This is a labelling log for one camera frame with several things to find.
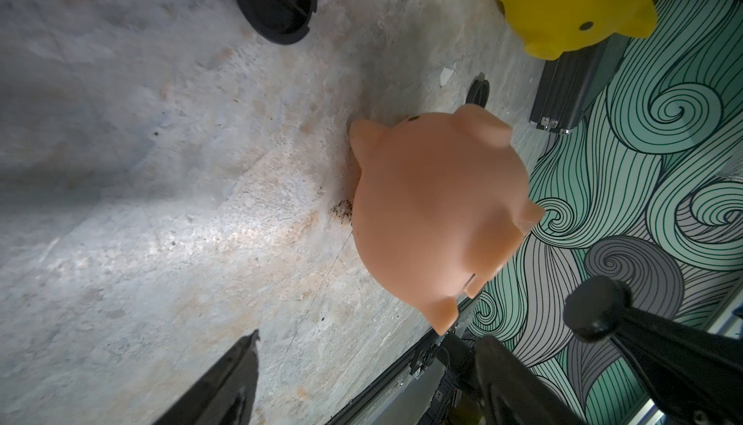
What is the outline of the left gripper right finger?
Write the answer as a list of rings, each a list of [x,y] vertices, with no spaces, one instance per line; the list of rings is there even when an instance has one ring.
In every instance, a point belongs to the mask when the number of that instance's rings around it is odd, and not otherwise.
[[[497,339],[488,336],[477,341],[475,366],[485,423],[583,423]]]

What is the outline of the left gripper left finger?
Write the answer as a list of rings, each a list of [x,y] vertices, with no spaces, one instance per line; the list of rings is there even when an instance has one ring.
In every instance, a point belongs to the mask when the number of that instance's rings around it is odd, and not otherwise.
[[[155,425],[245,424],[259,382],[259,331],[240,338]]]

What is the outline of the peach piggy bank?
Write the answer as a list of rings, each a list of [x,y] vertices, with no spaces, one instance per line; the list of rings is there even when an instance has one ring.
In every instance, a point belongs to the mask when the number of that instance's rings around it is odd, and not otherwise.
[[[467,104],[393,127],[360,119],[352,203],[357,252],[371,276],[438,334],[516,254],[544,217],[510,125]]]

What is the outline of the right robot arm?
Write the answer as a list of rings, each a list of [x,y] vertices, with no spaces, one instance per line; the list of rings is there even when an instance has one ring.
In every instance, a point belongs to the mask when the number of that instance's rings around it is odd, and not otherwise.
[[[563,320],[586,343],[621,353],[669,424],[742,422],[742,342],[633,306],[630,288],[592,277],[565,300]]]

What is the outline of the black square plate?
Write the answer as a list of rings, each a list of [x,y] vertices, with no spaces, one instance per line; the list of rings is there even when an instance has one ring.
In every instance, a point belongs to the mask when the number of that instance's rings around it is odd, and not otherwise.
[[[548,61],[531,111],[531,124],[557,135],[576,129],[618,71],[630,42],[628,37],[613,35],[597,45]]]

